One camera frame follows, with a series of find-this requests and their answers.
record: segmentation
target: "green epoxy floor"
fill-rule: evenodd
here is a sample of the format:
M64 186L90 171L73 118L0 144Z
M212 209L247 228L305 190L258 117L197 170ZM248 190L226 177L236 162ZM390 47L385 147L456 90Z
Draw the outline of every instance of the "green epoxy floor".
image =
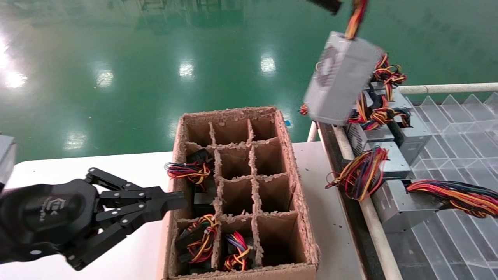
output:
M172 150L185 112L298 114L332 17L304 0L0 0L0 130L17 161ZM360 36L408 84L496 82L496 0L371 1Z

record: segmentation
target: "silver power supply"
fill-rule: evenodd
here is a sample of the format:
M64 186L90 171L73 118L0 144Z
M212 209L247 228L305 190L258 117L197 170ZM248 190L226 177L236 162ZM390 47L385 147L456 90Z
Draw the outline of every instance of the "silver power supply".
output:
M360 155L365 150L365 145L369 142L394 141L394 136L386 125L375 130L364 131L360 124L349 124L346 134L355 156Z
M381 82L372 82L373 90L377 95L385 95L385 87ZM408 111L413 112L413 105L399 92L399 89L392 89L392 99L393 101L389 102L389 108L397 108L404 107L407 108Z
M365 150L381 147L387 150L387 159L383 163L383 180L405 179L411 172L410 165L394 142L369 142L365 145Z
M384 182L372 195L372 202L386 233L410 229L434 215L441 206L430 195L407 193L401 180Z
M366 40L347 40L332 31L304 97L311 118L345 125L351 105L372 76L380 55L381 49Z
M401 117L396 116L394 122L388 126L394 135L394 142L398 145L406 162L411 165L431 139L431 133L415 111L411 112L410 128L400 128L397 124L400 122Z

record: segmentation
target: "white rail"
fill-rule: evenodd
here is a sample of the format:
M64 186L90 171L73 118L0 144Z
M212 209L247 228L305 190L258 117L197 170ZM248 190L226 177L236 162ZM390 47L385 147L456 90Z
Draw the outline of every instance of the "white rail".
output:
M401 94L486 92L498 91L498 83L400 86L398 89Z

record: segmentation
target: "metal pipe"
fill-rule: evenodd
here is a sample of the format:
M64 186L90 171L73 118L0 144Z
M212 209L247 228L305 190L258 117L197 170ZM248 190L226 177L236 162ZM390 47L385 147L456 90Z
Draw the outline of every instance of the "metal pipe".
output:
M314 142L316 139L316 133L318 131L316 122L311 122L310 132L308 133L308 140L306 142Z
M334 132L336 134L337 142L339 143L339 148L344 159L352 160L355 158L353 150L349 145L348 137L346 132L342 127L334 127ZM396 259L392 253L387 237L385 236L382 224L378 219L377 212L375 210L374 204L370 196L367 196L364 200L359 201L360 207L365 218L365 222L372 237L373 246L377 252L378 260L382 271L384 271L385 278L387 280L402 280L401 272L396 264Z
M498 83L400 86L398 89L401 94L486 92L498 91Z

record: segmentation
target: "robotic arm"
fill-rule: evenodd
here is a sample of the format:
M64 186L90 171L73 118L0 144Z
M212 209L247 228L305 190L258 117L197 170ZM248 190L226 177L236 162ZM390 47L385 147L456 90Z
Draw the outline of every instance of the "robotic arm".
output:
M99 194L94 184L109 191ZM7 190L0 195L0 264L62 254L79 271L143 224L187 205L183 192L142 188L94 167L85 180Z

